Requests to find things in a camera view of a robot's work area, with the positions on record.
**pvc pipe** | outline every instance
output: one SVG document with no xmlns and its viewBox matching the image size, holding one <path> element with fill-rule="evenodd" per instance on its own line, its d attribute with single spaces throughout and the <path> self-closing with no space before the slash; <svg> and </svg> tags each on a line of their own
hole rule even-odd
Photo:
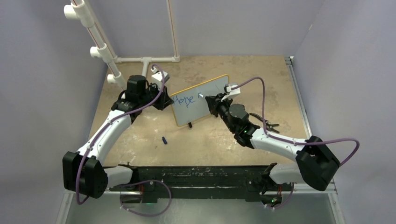
<svg viewBox="0 0 396 224">
<path fill-rule="evenodd" d="M 144 77 L 147 77 L 147 68 L 149 67 L 150 61 L 149 60 L 143 60 L 143 69 L 141 71 L 141 75 Z"/>
<path fill-rule="evenodd" d="M 143 62 L 144 58 L 150 58 L 149 62 L 180 62 L 180 57 L 118 57 L 116 62 Z"/>
<path fill-rule="evenodd" d="M 180 62 L 180 57 L 152 57 L 152 62 Z"/>
<path fill-rule="evenodd" d="M 99 31 L 99 33 L 100 33 L 100 36 L 102 37 L 102 39 L 104 40 L 104 42 L 107 44 L 107 47 L 109 48 L 109 50 L 110 50 L 110 52 L 111 52 L 113 58 L 117 58 L 117 55 L 116 55 L 116 53 L 115 53 L 113 47 L 111 46 L 111 44 L 110 44 L 110 42 L 109 42 L 109 38 L 107 38 L 107 35 L 106 35 L 106 33 L 104 32 L 104 30 L 103 30 L 103 28 L 102 28 L 100 22 L 98 21 L 98 18 L 97 18 L 97 16 L 96 16 L 94 10 L 93 10 L 92 7 L 91 7 L 91 4 L 89 3 L 89 1 L 86 1 L 85 4 L 86 4 L 87 8 L 89 9 L 89 11 L 91 12 L 91 16 L 92 16 L 93 20 L 95 21 L 95 26 L 96 26 L 96 28 L 98 29 L 98 31 Z"/>
<path fill-rule="evenodd" d="M 100 57 L 109 67 L 111 74 L 110 80 L 112 83 L 116 83 L 119 87 L 123 90 L 127 89 L 127 83 L 125 79 L 122 77 L 121 72 L 118 70 L 117 66 L 114 62 L 114 56 L 110 52 L 109 48 L 105 44 L 102 35 L 98 31 L 97 26 L 95 25 L 95 20 L 91 15 L 91 10 L 89 9 L 88 5 L 85 4 L 84 0 L 71 0 L 71 7 L 74 10 L 77 18 L 80 19 L 81 24 L 87 28 L 91 38 L 96 44 L 97 52 L 100 54 Z M 69 7 L 64 8 L 64 13 L 66 18 L 74 18 L 74 14 L 70 10 Z M 91 56 L 96 56 L 96 52 L 90 50 Z"/>
<path fill-rule="evenodd" d="M 179 50 L 177 48 L 177 41 L 176 41 L 176 29 L 175 29 L 175 24 L 174 24 L 174 20 L 173 20 L 173 16 L 172 16 L 172 1 L 171 0 L 167 0 L 167 7 L 168 7 L 168 16 L 169 16 L 169 23 L 170 23 L 170 28 L 172 30 L 171 34 L 172 34 L 172 40 L 173 40 L 173 51 L 175 53 L 175 58 L 180 58 L 179 55 Z"/>
</svg>

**blue marker writing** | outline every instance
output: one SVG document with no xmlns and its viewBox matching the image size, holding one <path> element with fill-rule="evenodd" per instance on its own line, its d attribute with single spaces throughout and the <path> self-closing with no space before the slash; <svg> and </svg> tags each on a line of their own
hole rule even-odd
<svg viewBox="0 0 396 224">
<path fill-rule="evenodd" d="M 175 103 L 178 102 L 179 105 L 183 104 L 183 105 L 185 105 L 187 108 L 188 108 L 188 106 L 189 106 L 191 103 L 194 103 L 194 102 L 195 102 L 195 100 L 193 100 L 193 99 L 194 99 L 193 96 L 191 96 L 191 97 L 184 97 L 183 99 L 179 99 L 177 96 L 176 96 L 176 99 L 175 99 L 175 97 L 172 98 L 172 100 L 173 100 L 173 105 L 175 105 Z"/>
</svg>

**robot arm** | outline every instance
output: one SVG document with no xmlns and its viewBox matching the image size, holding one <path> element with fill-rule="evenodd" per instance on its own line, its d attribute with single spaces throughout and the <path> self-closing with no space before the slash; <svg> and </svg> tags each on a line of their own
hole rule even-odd
<svg viewBox="0 0 396 224">
<path fill-rule="evenodd" d="M 89 151 L 81 171 L 79 179 L 80 193 L 99 198 L 107 188 L 131 181 L 132 170 L 130 168 L 124 166 L 104 168 L 102 164 L 117 139 L 135 121 L 141 111 L 132 113 L 129 116 L 122 116 L 112 123 L 111 121 L 122 114 L 147 105 L 159 94 L 160 87 L 158 85 L 162 83 L 162 75 L 157 70 L 153 70 L 153 72 L 155 74 L 152 75 L 152 84 L 148 84 L 148 81 L 143 76 L 131 76 L 127 82 L 127 89 L 119 95 L 118 100 L 113 104 L 112 110 L 100 129 L 76 153 L 67 152 L 65 154 L 62 161 L 65 189 L 76 191 L 79 165 L 87 149 L 91 148 L 90 143 L 94 139 L 96 139 L 96 142 Z M 166 82 L 169 79 L 169 75 L 164 72 L 164 77 Z M 168 96 L 165 86 L 153 106 L 158 110 L 163 110 L 172 103 L 173 101 Z"/>
<path fill-rule="evenodd" d="M 270 170 L 266 171 L 270 182 L 274 184 L 307 183 L 312 188 L 321 191 L 327 188 L 340 163 L 326 145 L 301 146 L 270 138 L 263 128 L 249 121 L 249 114 L 245 111 L 245 106 L 231 104 L 233 100 L 227 98 L 227 95 L 232 95 L 232 93 L 226 91 L 216 96 L 206 96 L 205 99 L 211 114 L 216 117 L 220 115 L 241 146 L 267 150 L 296 163 L 270 166 Z M 271 135 L 294 143 L 322 141 L 315 136 L 306 140 L 294 139 L 276 133 L 271 133 Z"/>
</svg>

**black metal frame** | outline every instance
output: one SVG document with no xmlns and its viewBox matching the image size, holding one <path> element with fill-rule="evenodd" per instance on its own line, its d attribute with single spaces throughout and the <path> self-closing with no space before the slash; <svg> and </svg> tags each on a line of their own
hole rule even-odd
<svg viewBox="0 0 396 224">
<path fill-rule="evenodd" d="M 271 166 L 180 166 L 180 167 L 132 167 L 131 183 L 145 180 L 163 181 L 171 190 L 172 198 L 184 199 L 244 199 L 247 202 L 267 200 L 265 191 L 278 191 L 266 172 Z M 169 198 L 166 188 L 153 182 L 143 187 L 117 186 L 111 191 L 143 190 L 143 203 L 156 203 L 158 198 Z M 283 184 L 284 191 L 291 190 Z M 140 200 L 127 200 L 139 203 Z"/>
</svg>

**black bracket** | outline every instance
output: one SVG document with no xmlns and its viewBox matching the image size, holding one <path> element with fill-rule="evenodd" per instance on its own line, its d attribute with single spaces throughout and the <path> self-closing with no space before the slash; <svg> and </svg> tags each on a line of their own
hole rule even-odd
<svg viewBox="0 0 396 224">
<path fill-rule="evenodd" d="M 321 142 L 319 137 L 311 136 L 307 142 Z M 305 146 L 297 151 L 296 162 L 303 180 L 312 188 L 326 190 L 339 168 L 339 160 L 326 145 Z"/>
<path fill-rule="evenodd" d="M 76 191 L 78 167 L 83 156 L 66 152 L 62 159 L 64 188 Z M 100 162 L 86 158 L 80 176 L 80 193 L 93 198 L 99 198 L 105 192 L 108 183 L 107 174 Z"/>
</svg>

